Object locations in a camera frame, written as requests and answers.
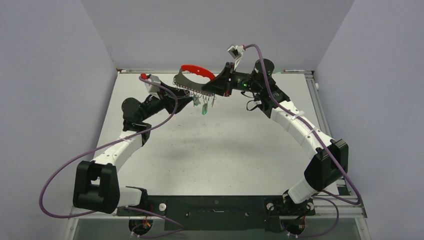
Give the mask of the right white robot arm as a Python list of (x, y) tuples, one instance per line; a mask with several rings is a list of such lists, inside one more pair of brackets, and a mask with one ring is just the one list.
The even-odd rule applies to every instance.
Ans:
[(264, 59), (257, 60), (251, 73), (235, 71), (234, 63), (227, 62), (224, 69), (201, 90), (228, 97), (233, 90), (253, 93), (258, 108), (281, 125), (311, 158), (303, 177), (283, 195), (283, 209), (297, 213), (314, 194), (325, 190), (348, 171), (349, 147), (344, 140), (334, 140), (315, 127), (294, 105), (272, 77), (275, 65)]

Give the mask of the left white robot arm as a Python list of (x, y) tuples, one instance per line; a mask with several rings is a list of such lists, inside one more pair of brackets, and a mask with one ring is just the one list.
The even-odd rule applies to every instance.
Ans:
[(136, 215), (148, 211), (146, 189), (119, 185), (118, 172), (124, 163), (150, 137), (151, 124), (145, 121), (162, 110), (177, 114), (193, 98), (182, 90), (164, 85), (143, 102), (128, 97), (122, 105), (123, 129), (115, 143), (90, 161), (81, 161), (76, 168), (73, 205), (76, 208), (111, 214), (129, 206)]

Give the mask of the green key tag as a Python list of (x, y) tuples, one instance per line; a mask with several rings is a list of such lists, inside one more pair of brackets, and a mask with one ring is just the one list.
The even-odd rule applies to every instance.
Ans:
[(201, 101), (199, 100), (199, 97), (198, 96), (194, 96), (193, 97), (193, 105), (195, 106), (195, 107), (197, 107), (197, 106), (199, 106), (201, 104)]
[(208, 113), (208, 106), (209, 105), (207, 102), (202, 105), (202, 110), (201, 110), (202, 115), (206, 115)]

